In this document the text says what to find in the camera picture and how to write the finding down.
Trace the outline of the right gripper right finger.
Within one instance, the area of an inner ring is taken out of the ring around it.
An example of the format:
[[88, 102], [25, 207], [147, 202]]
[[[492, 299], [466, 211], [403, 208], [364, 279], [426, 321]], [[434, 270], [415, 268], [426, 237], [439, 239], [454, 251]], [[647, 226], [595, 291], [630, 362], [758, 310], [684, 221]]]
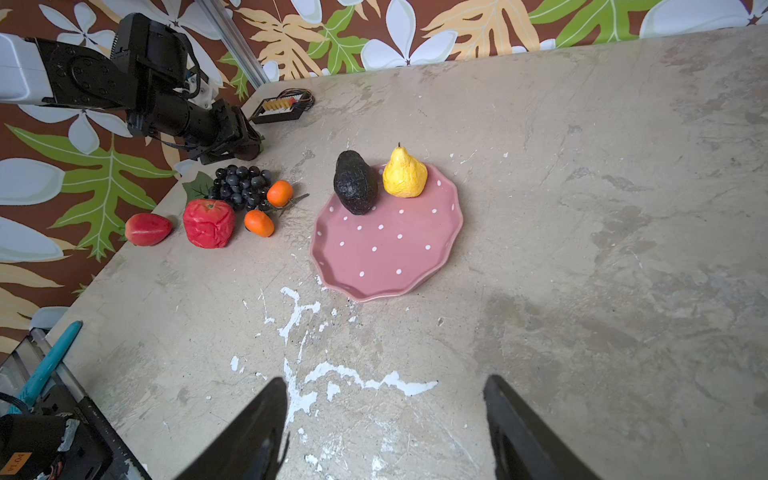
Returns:
[[488, 377], [483, 398], [496, 478], [543, 480], [598, 477], [503, 377]]

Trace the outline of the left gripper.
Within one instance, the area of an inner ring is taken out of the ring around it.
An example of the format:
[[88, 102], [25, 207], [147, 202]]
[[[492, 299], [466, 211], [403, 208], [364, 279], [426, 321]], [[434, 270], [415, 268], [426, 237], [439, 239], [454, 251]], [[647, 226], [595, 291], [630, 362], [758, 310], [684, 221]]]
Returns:
[[189, 159], [203, 165], [230, 159], [251, 161], [262, 152], [262, 136], [239, 106], [219, 99], [210, 109], [189, 104], [188, 113], [181, 137]]

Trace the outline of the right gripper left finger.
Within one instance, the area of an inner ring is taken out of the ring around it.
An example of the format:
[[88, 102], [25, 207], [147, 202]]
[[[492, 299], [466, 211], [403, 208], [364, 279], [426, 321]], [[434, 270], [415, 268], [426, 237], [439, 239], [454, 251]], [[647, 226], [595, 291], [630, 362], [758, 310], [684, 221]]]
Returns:
[[276, 377], [178, 477], [275, 479], [285, 459], [281, 442], [287, 414], [287, 384]]

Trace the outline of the dark avocado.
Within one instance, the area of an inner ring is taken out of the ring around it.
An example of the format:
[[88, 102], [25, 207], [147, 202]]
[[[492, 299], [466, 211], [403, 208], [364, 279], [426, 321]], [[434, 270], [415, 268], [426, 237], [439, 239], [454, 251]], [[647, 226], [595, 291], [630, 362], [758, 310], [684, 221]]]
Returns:
[[376, 172], [354, 150], [338, 156], [333, 186], [341, 204], [353, 215], [365, 215], [378, 199]]

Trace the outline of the yellow pear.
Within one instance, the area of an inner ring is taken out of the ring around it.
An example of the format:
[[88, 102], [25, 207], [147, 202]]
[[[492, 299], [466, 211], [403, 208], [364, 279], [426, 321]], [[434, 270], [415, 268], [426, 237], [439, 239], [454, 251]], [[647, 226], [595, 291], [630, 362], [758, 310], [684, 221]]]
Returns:
[[382, 174], [385, 191], [398, 198], [415, 198], [422, 194], [427, 180], [426, 165], [398, 145]]

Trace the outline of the pink dotted plate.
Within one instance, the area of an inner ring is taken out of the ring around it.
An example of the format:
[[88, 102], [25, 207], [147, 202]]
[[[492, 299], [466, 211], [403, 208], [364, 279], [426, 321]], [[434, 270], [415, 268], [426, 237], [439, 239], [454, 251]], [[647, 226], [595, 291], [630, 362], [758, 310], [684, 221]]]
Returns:
[[332, 193], [313, 228], [310, 256], [323, 284], [357, 302], [397, 297], [417, 288], [448, 261], [463, 227], [456, 185], [429, 164], [422, 194], [384, 190], [364, 215]]

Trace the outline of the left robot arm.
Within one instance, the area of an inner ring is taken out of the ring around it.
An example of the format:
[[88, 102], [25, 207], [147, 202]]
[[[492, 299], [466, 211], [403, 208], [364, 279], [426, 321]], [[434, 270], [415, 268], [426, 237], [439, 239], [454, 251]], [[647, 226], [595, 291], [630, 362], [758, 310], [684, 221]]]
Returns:
[[123, 18], [104, 56], [43, 38], [1, 37], [4, 104], [122, 111], [134, 137], [160, 139], [203, 165], [262, 151], [262, 137], [238, 106], [203, 105], [210, 90], [189, 38], [141, 13]]

